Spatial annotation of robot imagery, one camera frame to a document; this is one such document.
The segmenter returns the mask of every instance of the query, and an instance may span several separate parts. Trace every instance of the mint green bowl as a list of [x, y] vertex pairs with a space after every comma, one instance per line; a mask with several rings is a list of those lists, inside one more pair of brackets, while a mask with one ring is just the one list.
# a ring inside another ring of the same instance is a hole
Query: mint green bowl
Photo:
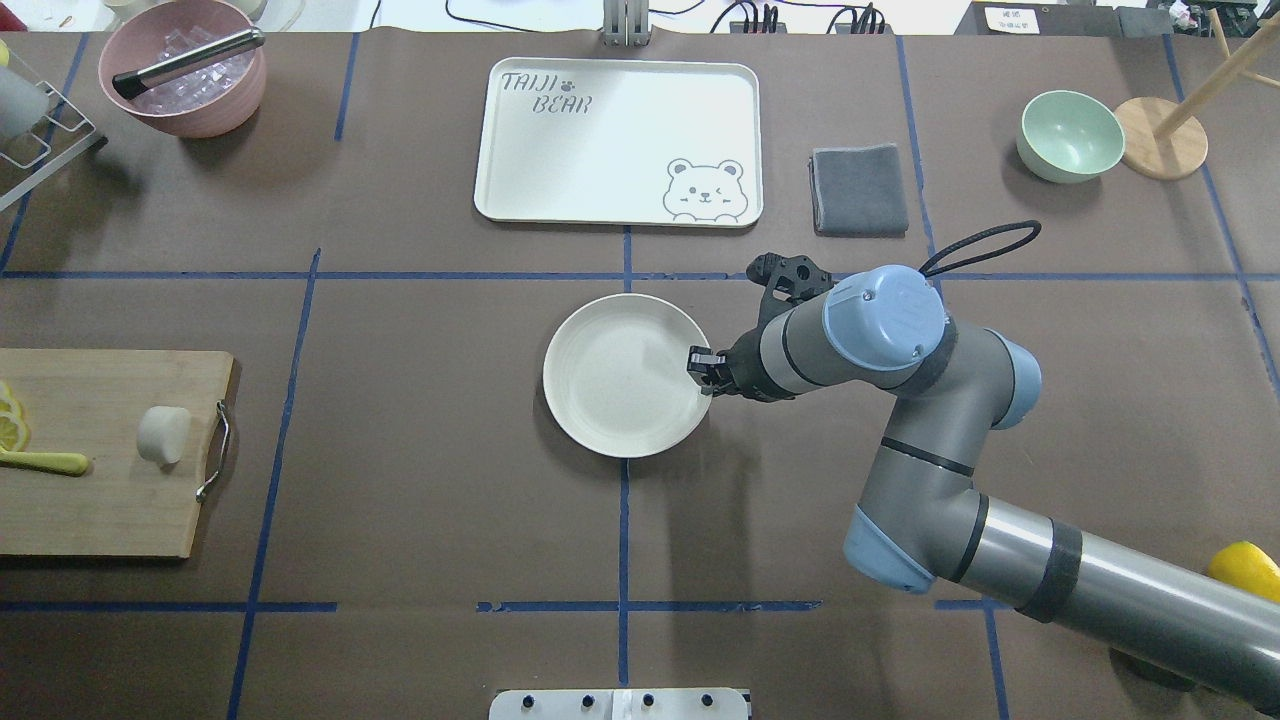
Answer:
[[1124, 156], [1124, 128], [1106, 105], [1088, 95], [1052, 90], [1023, 109], [1018, 155], [1050, 182], [1084, 182]]

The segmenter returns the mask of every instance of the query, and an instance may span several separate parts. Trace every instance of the power strip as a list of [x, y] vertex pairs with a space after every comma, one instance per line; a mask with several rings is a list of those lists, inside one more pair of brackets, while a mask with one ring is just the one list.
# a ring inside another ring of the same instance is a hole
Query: power strip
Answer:
[[[746, 32], [745, 28], [746, 28], [746, 23], [742, 22], [742, 20], [735, 20], [735, 22], [728, 23], [728, 32], [730, 32], [730, 35], [769, 35], [769, 33], [765, 33], [765, 32]], [[774, 32], [777, 32], [778, 35], [786, 35], [787, 33], [787, 23], [781, 23], [780, 22], [778, 23], [778, 29], [774, 31]]]
[[[836, 23], [836, 35], [852, 35], [852, 33], [854, 33], [852, 23]], [[882, 35], [893, 35], [893, 28], [886, 24], [884, 32]]]

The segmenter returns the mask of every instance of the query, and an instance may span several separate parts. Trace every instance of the wooden base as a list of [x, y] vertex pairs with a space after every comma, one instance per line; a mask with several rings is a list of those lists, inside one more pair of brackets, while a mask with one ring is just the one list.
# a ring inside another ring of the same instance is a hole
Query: wooden base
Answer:
[[1194, 173], [1208, 156], [1208, 136], [1194, 117], [1169, 137], [1157, 140], [1156, 127], [1178, 104], [1162, 97], [1134, 97], [1116, 108], [1124, 127], [1124, 163], [1156, 179], [1181, 179]]

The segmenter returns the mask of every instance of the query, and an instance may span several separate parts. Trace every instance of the pink bowl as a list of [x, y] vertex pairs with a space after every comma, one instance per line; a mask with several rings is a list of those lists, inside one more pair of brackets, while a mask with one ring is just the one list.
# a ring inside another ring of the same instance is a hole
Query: pink bowl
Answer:
[[145, 113], [120, 97], [111, 87], [111, 78], [123, 72], [155, 64], [164, 50], [165, 35], [200, 26], [223, 37], [252, 27], [248, 17], [220, 0], [174, 0], [147, 9], [120, 26], [102, 47], [97, 63], [97, 82], [102, 92], [122, 110], [156, 128], [178, 137], [214, 137], [228, 133], [247, 120], [262, 102], [266, 90], [266, 56], [262, 49], [252, 50], [244, 76], [225, 92], [193, 110], [182, 113]]

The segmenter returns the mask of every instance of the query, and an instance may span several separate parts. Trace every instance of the wooden stand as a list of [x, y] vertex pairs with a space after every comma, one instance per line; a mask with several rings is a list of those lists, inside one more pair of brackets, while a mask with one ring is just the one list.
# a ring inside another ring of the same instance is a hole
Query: wooden stand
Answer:
[[1180, 104], [1162, 97], [1134, 97], [1116, 108], [1116, 119], [1124, 127], [1124, 161], [1139, 173], [1156, 179], [1181, 179], [1194, 173], [1208, 156], [1208, 136], [1192, 114], [1238, 77], [1280, 88], [1280, 82], [1248, 70], [1272, 42], [1280, 40], [1280, 19], [1263, 22], [1234, 54], [1222, 37], [1217, 12], [1210, 12], [1213, 35], [1226, 61], [1213, 70], [1204, 85]]

